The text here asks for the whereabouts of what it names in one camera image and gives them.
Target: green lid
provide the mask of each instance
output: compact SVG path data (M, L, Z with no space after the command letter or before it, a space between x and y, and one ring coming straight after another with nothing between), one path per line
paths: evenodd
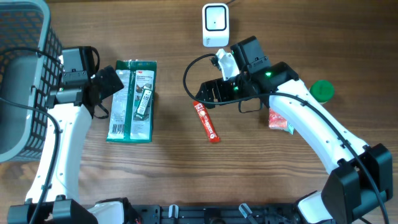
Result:
M327 80L319 80L310 88L311 95L319 102L329 101L335 94L335 88Z

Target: gray basket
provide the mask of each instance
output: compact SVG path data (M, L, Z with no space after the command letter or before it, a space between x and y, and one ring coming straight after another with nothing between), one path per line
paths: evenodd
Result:
M57 58L62 45L41 0L0 0L0 51L33 47ZM25 50L0 56L0 97L46 111L45 97L57 84L58 64ZM47 117L0 102L0 162L36 161L42 155Z

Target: snack package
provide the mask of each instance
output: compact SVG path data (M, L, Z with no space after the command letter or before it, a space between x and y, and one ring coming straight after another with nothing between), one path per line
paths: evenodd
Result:
M271 129L284 130L290 134L293 134L293 126L283 118L279 113L276 113L273 109L269 108L269 124L268 127Z
M211 123L211 119L205 106L197 101L193 102L195 109L198 112L199 118L203 127L206 130L207 137L209 138L210 142L220 142L221 139L218 137L216 130L214 129L213 123Z
M144 143L152 141L156 62L116 62L124 88L113 95L106 141Z

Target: white and green packet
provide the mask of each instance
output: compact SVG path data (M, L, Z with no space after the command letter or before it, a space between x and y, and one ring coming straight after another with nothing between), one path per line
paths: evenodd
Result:
M154 78L155 72L152 70L136 70L130 139L150 139Z
M124 88L113 94L108 138L123 139L131 71L116 70L116 74L118 74Z

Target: wooden table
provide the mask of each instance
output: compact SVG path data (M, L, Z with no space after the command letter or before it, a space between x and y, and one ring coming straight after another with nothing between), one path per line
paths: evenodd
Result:
M106 143L109 120L94 119L80 167L82 204L128 197L134 204L254 205L293 202L323 188L328 174L317 155L298 133L270 130L267 110L240 114L236 104L209 110L221 142L208 142L182 75L193 59L217 51L201 43L201 9L211 1L59 2L49 6L64 46L95 46L101 67L129 59L158 66L153 142ZM229 43L255 35L272 63L287 62L307 86L331 81L336 95L325 108L396 157L397 10L392 1L237 0L229 7ZM188 87L196 92L220 76L209 61L198 62ZM23 203L38 164L0 165L1 222L10 205ZM394 161L396 192L397 169ZM398 200L386 207L397 223ZM366 218L382 223L380 209Z

